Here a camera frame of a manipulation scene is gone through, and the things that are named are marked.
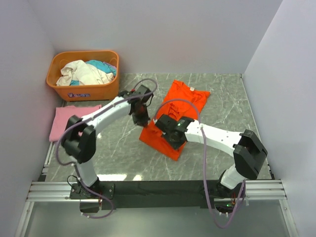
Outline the orange t shirt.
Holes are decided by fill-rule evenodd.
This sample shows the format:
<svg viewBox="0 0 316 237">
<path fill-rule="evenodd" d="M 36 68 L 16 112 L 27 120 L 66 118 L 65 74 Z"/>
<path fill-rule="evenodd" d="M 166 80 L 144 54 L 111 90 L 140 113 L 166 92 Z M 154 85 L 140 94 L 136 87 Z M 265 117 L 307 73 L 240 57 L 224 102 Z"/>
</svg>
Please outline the orange t shirt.
<svg viewBox="0 0 316 237">
<path fill-rule="evenodd" d="M 201 112 L 210 94 L 211 92 L 209 91 L 196 90 L 187 86 L 182 81 L 174 80 L 163 102 L 165 103 L 171 99 L 175 99 L 175 101 L 169 102 L 158 109 L 157 118 L 160 118 L 161 115 L 168 115 L 175 120 L 179 120 L 181 117 L 197 119 L 198 115 L 195 109 L 188 103 L 179 101 L 179 99 L 190 101 L 195 105 L 197 110 Z M 162 138 L 162 132 L 155 126 L 153 121 L 143 128 L 139 140 L 175 161 L 178 160 L 184 149 L 184 145 L 176 150 L 173 149 L 168 142 Z"/>
</svg>

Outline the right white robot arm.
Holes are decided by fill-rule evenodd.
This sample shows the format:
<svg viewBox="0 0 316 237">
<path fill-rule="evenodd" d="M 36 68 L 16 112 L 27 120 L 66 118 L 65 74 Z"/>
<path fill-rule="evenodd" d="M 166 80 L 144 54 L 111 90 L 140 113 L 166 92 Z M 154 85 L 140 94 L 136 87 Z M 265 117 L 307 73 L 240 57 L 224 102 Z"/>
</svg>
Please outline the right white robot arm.
<svg viewBox="0 0 316 237">
<path fill-rule="evenodd" d="M 216 198 L 228 198 L 243 180 L 256 180 L 268 155 L 258 136 L 248 129 L 226 131 L 189 117 L 175 120 L 167 115 L 154 120 L 154 124 L 162 132 L 161 137 L 175 150 L 186 142 L 200 143 L 234 159 L 234 164 L 213 182 L 209 194 Z"/>
</svg>

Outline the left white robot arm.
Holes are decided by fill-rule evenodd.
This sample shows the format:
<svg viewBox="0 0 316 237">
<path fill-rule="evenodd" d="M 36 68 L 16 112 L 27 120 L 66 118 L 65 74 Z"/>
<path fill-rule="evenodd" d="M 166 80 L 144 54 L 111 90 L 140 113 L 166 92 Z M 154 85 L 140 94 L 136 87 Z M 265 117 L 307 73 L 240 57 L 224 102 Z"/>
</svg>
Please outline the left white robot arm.
<svg viewBox="0 0 316 237">
<path fill-rule="evenodd" d="M 78 179 L 82 184 L 81 192 L 87 198 L 94 198 L 100 192 L 100 181 L 95 173 L 91 159 L 96 152 L 97 135 L 124 116 L 132 116 L 134 123 L 145 127 L 150 120 L 147 111 L 147 101 L 152 99 L 153 92 L 144 85 L 131 91 L 122 91 L 112 102 L 88 115 L 72 116 L 57 147 L 61 145 L 70 161 L 62 163 L 59 155 L 57 161 L 63 165 L 73 165 Z"/>
</svg>

